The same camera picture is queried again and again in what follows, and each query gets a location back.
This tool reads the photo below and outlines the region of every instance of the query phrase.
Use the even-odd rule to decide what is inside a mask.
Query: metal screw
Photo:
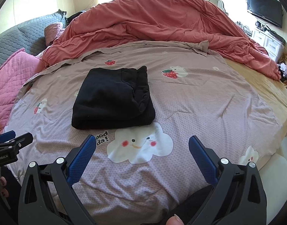
[[[57,162],[58,164],[61,164],[61,163],[64,162],[64,158],[59,157],[59,158],[56,160],[56,162]]]
[[[249,166],[250,166],[250,167],[256,167],[256,164],[255,164],[254,162],[250,162],[250,163],[249,163]]]
[[[34,167],[36,165],[35,162],[30,162],[29,167]]]
[[[221,162],[222,164],[228,164],[228,163],[229,163],[228,159],[226,159],[226,158],[222,158],[222,159],[220,160],[220,162]]]

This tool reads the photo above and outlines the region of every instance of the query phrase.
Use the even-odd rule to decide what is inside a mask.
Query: blue gripper pad
[[[5,143],[9,140],[14,139],[16,136],[15,132],[13,130],[6,132],[4,134],[0,134],[0,143]]]
[[[191,136],[188,146],[206,182],[216,185],[218,183],[217,167],[206,153],[203,144],[196,136]]]
[[[95,149],[95,137],[90,136],[68,167],[68,177],[66,180],[71,187],[73,184],[79,182],[88,162],[95,152]]]

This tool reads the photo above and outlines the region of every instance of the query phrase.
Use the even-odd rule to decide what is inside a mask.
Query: fingernail
[[[176,220],[177,220],[179,223],[184,224],[184,223],[182,222],[181,218],[179,218],[176,214],[174,214],[174,216],[175,216]]]

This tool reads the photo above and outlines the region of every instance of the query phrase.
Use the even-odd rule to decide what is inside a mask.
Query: pink bed sheet
[[[224,58],[274,79],[276,63],[218,7],[206,0],[114,0],[75,18],[42,57],[45,66],[84,52],[139,40],[209,41]]]

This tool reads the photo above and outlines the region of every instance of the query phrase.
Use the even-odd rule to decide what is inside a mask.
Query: white dresser
[[[252,34],[252,39],[267,50],[268,55],[272,60],[274,60],[276,63],[279,61],[285,47],[280,41],[269,34],[268,31],[263,32],[255,29]]]

